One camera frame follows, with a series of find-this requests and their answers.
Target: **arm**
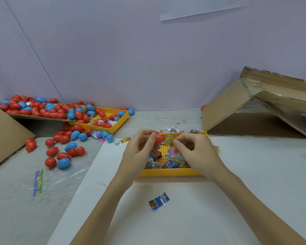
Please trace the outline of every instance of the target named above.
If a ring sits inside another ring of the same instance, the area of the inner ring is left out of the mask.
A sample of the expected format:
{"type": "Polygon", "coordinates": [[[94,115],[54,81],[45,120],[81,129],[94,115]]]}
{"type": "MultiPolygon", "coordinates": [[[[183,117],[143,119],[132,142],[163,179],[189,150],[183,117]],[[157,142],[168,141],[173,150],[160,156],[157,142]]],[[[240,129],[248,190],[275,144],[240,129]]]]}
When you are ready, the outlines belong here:
{"type": "Polygon", "coordinates": [[[140,130],[128,142],[117,173],[70,245],[103,243],[122,195],[144,169],[148,155],[157,157],[160,154],[159,145],[154,145],[156,133],[159,132],[140,130]]]}
{"type": "Polygon", "coordinates": [[[262,245],[306,245],[304,238],[265,206],[223,164],[208,137],[183,133],[173,143],[192,168],[209,177],[227,195],[262,245]]]}

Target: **wooden floor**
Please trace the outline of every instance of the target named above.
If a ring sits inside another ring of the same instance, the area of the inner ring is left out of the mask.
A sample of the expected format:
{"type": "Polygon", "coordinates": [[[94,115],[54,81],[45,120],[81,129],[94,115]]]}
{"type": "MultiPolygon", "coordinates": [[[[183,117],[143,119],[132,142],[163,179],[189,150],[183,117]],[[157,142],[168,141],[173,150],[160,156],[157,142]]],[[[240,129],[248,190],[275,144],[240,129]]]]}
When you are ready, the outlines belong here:
{"type": "MultiPolygon", "coordinates": [[[[45,168],[47,147],[44,142],[61,129],[61,123],[29,120],[22,123],[38,136],[38,148],[31,153],[22,148],[0,165],[0,245],[46,244],[87,172],[85,170],[51,188],[46,187],[40,195],[33,197],[35,172],[45,168]]],[[[115,139],[133,137],[142,128],[165,131],[168,125],[179,130],[202,131],[201,111],[135,112],[114,136],[115,139]]],[[[92,137],[77,143],[87,152],[80,163],[92,163],[102,146],[92,137]]],[[[64,151],[65,145],[57,146],[64,151]]]]}

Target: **white paper on wall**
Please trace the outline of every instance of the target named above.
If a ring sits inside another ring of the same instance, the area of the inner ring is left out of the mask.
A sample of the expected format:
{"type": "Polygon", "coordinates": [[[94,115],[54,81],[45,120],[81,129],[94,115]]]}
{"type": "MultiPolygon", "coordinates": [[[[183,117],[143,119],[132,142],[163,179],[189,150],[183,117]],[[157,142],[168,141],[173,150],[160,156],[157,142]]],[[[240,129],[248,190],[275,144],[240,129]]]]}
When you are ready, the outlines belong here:
{"type": "Polygon", "coordinates": [[[245,7],[251,0],[159,0],[160,21],[245,7]]]}

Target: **white wall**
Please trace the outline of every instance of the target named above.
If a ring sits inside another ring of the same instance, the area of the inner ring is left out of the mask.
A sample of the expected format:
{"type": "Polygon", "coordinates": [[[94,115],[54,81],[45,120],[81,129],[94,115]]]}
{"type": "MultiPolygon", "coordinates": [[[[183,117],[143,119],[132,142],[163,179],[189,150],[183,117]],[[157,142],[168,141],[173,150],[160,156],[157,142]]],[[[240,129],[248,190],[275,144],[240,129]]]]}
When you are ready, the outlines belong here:
{"type": "Polygon", "coordinates": [[[197,108],[245,65],[306,80],[306,0],[159,21],[158,0],[6,0],[64,101],[197,108]]]}
{"type": "Polygon", "coordinates": [[[0,100],[14,94],[58,98],[4,0],[0,0],[0,100]]]}

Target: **yellow basket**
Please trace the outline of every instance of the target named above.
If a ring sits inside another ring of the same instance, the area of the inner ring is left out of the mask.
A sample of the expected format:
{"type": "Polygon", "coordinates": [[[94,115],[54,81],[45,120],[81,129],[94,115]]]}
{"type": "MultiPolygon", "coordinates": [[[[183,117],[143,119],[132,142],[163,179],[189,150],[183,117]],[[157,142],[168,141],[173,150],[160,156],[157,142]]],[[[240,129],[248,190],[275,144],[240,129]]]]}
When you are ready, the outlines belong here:
{"type": "MultiPolygon", "coordinates": [[[[180,136],[180,133],[162,133],[161,135],[164,136],[164,139],[167,138],[168,135],[172,136],[180,136]]],[[[159,151],[162,154],[162,157],[156,159],[156,162],[160,164],[165,164],[167,158],[165,155],[168,153],[168,149],[170,147],[168,145],[161,145],[159,151]]],[[[188,168],[188,169],[144,169],[139,177],[156,177],[156,176],[197,176],[201,175],[195,169],[188,168]]]]}
{"type": "Polygon", "coordinates": [[[125,110],[120,110],[120,109],[112,109],[112,108],[104,108],[104,107],[94,107],[94,108],[100,108],[105,112],[106,117],[110,117],[110,115],[112,114],[118,114],[118,112],[123,111],[126,114],[123,115],[118,121],[117,123],[115,123],[111,128],[105,128],[105,127],[99,127],[99,126],[94,126],[91,125],[93,124],[93,122],[96,119],[101,119],[102,117],[100,115],[95,115],[94,117],[91,118],[91,120],[86,123],[86,124],[82,124],[82,123],[77,123],[77,122],[70,122],[69,124],[74,126],[74,125],[80,125],[82,128],[84,129],[92,129],[92,130],[97,130],[97,131],[107,131],[110,134],[113,134],[116,132],[116,130],[118,130],[118,128],[127,120],[129,119],[129,112],[125,111],[125,110]]]}

